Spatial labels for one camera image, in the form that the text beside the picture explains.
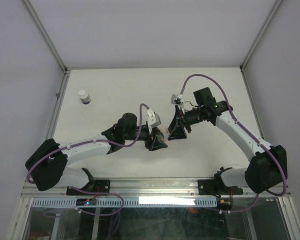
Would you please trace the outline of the clear bottle orange pills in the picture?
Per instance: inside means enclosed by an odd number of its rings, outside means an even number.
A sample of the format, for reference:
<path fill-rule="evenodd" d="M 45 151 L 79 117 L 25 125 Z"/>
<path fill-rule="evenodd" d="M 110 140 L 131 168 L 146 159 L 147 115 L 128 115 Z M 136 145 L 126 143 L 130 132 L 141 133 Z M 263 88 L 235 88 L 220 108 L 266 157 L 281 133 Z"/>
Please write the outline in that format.
<path fill-rule="evenodd" d="M 168 138 L 169 138 L 169 136 L 170 136 L 170 131 L 169 131 L 169 129 L 168 129 L 168 128 L 160 128 L 160 130 L 161 130 L 161 132 L 164 134 L 164 139 L 161 139 L 161 138 L 160 138 L 160 140 L 162 140 L 162 141 L 164 141 L 164 142 L 168 141 Z"/>

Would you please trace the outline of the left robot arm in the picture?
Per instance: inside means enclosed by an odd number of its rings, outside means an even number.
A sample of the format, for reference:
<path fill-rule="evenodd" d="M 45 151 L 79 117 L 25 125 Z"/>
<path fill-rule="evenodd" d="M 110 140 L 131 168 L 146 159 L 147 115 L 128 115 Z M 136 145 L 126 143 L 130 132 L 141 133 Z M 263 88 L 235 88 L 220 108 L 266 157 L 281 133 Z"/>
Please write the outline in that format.
<path fill-rule="evenodd" d="M 158 115 L 148 117 L 146 124 L 138 124 L 137 116 L 125 113 L 112 127 L 101 134 L 75 143 L 57 143 L 53 138 L 45 140 L 25 162 L 26 180 L 41 192 L 53 187 L 80 190 L 83 194 L 97 193 L 101 189 L 95 177 L 83 167 L 71 164 L 95 156 L 106 156 L 126 148 L 126 141 L 143 141 L 148 151 L 166 149 L 163 133 L 159 130 Z"/>

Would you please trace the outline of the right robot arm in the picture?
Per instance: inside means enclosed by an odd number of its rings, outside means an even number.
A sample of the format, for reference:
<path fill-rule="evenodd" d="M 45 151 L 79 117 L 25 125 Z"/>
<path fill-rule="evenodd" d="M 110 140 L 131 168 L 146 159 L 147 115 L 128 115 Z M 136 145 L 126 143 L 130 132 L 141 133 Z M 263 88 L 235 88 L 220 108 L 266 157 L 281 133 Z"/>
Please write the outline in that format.
<path fill-rule="evenodd" d="M 282 183 L 286 191 L 288 184 L 287 152 L 281 146 L 274 146 L 254 135 L 225 100 L 216 101 L 206 87 L 193 93 L 196 105 L 185 110 L 182 94 L 174 94 L 171 103 L 175 114 L 168 127 L 168 140 L 186 139 L 191 126 L 203 121 L 210 122 L 226 133 L 242 150 L 249 162 L 246 168 L 221 167 L 214 174 L 213 188 L 216 194 L 224 194 L 231 187 L 249 187 L 254 193 L 269 192 L 270 188 Z"/>

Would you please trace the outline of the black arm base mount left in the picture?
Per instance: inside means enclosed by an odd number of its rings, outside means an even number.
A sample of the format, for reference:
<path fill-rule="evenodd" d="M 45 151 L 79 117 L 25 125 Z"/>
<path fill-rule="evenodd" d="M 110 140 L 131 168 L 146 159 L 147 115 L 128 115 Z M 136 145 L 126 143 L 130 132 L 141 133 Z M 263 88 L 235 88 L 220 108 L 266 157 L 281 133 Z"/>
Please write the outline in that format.
<path fill-rule="evenodd" d="M 91 192 L 93 195 L 97 193 L 109 193 L 111 188 L 111 181 L 109 179 L 94 179 L 91 180 L 86 186 L 81 188 L 82 191 Z M 66 189 L 67 196 L 88 196 L 87 193 L 75 190 L 73 187 L 68 186 Z"/>

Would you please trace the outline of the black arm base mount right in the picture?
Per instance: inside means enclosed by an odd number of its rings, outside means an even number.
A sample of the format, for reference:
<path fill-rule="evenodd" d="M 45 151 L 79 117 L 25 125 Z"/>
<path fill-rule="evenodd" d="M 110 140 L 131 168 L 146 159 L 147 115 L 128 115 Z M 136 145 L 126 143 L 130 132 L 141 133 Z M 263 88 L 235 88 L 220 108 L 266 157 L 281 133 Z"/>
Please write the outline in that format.
<path fill-rule="evenodd" d="M 237 186 L 228 187 L 222 181 L 215 179 L 199 179 L 197 181 L 198 194 L 201 196 L 211 195 L 221 198 L 222 195 L 243 195 L 243 190 Z"/>

